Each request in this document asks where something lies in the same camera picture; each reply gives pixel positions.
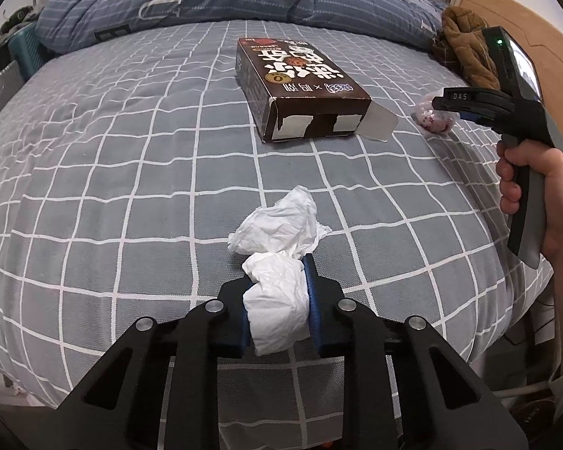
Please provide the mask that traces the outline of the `right hand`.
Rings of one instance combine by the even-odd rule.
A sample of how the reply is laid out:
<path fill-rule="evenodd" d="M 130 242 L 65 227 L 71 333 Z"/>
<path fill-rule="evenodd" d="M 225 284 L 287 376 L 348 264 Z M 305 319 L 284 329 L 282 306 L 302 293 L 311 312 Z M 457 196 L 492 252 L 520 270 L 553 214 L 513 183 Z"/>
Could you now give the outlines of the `right hand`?
<path fill-rule="evenodd" d="M 506 147 L 501 141 L 497 152 L 500 209 L 507 215 L 514 215 L 523 201 L 522 188 L 515 182 L 515 167 L 530 167 L 544 177 L 546 231 L 541 252 L 554 269 L 563 266 L 563 153 L 533 140 L 516 147 Z"/>

